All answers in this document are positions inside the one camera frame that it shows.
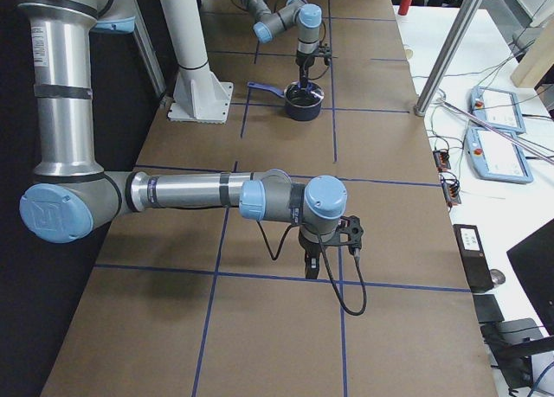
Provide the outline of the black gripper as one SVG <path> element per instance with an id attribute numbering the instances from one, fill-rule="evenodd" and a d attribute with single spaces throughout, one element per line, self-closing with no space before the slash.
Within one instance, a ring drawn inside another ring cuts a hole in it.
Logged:
<path id="1" fill-rule="evenodd" d="M 314 64 L 313 54 L 297 54 L 295 62 L 299 67 L 299 89 L 307 90 L 310 85 L 309 68 Z"/>
<path id="2" fill-rule="evenodd" d="M 298 240 L 305 252 L 305 278 L 317 279 L 320 269 L 319 260 L 322 254 L 320 244 L 317 240 L 309 240 L 302 231 L 299 231 Z"/>

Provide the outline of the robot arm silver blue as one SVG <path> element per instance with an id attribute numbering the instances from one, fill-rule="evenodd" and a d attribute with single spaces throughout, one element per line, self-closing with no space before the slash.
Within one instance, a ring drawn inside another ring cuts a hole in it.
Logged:
<path id="1" fill-rule="evenodd" d="M 242 6 L 255 19 L 253 31 L 258 41 L 268 43 L 292 27 L 298 29 L 296 64 L 299 66 L 300 89 L 309 89 L 309 68 L 319 52 L 322 10 L 307 0 L 287 0 L 280 10 L 272 11 L 267 0 L 241 0 Z"/>
<path id="2" fill-rule="evenodd" d="M 233 84 L 211 71 L 196 0 L 160 0 L 179 71 L 169 119 L 225 123 Z M 324 94 L 308 78 L 315 58 L 330 59 L 320 42 L 322 10 L 307 0 L 287 0 L 272 11 L 267 0 L 241 0 L 254 18 L 253 31 L 267 43 L 290 28 L 298 29 L 296 64 L 299 80 L 284 91 L 287 114 L 297 121 L 319 115 Z M 36 184 L 19 202 L 20 216 L 36 236 L 68 243 L 89 235 L 119 215 L 147 208 L 184 210 L 238 208 L 258 222 L 280 221 L 298 227 L 305 251 L 305 277 L 319 275 L 319 258 L 331 269 L 325 250 L 340 246 L 348 228 L 347 192 L 333 176 L 316 176 L 308 184 L 282 170 L 266 172 L 150 176 L 144 172 L 106 172 L 95 160 L 90 31 L 127 34 L 135 29 L 134 0 L 18 0 L 30 22 L 42 160 Z"/>

